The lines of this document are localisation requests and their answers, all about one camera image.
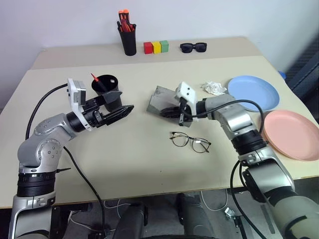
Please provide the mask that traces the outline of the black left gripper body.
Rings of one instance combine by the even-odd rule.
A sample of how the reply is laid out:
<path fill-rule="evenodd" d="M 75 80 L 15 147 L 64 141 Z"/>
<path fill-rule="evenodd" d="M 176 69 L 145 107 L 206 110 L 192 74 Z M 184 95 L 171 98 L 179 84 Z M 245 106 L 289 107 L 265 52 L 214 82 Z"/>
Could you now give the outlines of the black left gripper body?
<path fill-rule="evenodd" d="M 100 106 L 106 103 L 104 98 L 92 98 L 83 106 L 83 116 L 91 127 L 99 128 L 107 124 L 106 116 L 99 112 Z"/>

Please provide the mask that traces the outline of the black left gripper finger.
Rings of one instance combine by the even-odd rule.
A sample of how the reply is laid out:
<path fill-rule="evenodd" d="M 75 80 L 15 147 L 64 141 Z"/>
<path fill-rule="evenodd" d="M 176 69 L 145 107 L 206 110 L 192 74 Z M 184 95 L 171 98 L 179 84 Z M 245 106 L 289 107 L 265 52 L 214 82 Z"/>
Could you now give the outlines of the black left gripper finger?
<path fill-rule="evenodd" d="M 111 125 L 125 118 L 127 115 L 131 113 L 133 109 L 134 109 L 134 105 L 126 105 L 126 106 L 119 107 L 115 109 L 113 112 L 108 113 L 106 115 L 100 113 L 101 121 L 99 123 L 99 126 Z"/>
<path fill-rule="evenodd" d="M 120 95 L 122 94 L 121 91 L 109 91 L 102 93 L 101 95 L 96 97 L 96 102 L 98 104 L 110 104 L 116 101 Z"/>

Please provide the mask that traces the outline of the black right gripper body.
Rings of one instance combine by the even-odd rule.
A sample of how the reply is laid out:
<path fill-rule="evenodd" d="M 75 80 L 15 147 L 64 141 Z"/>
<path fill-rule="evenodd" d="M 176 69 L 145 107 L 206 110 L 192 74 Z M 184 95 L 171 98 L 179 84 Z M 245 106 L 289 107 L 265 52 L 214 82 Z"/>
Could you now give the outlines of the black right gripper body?
<path fill-rule="evenodd" d="M 179 99 L 179 126 L 190 127 L 192 124 L 192 115 L 187 111 L 188 105 L 184 98 Z"/>

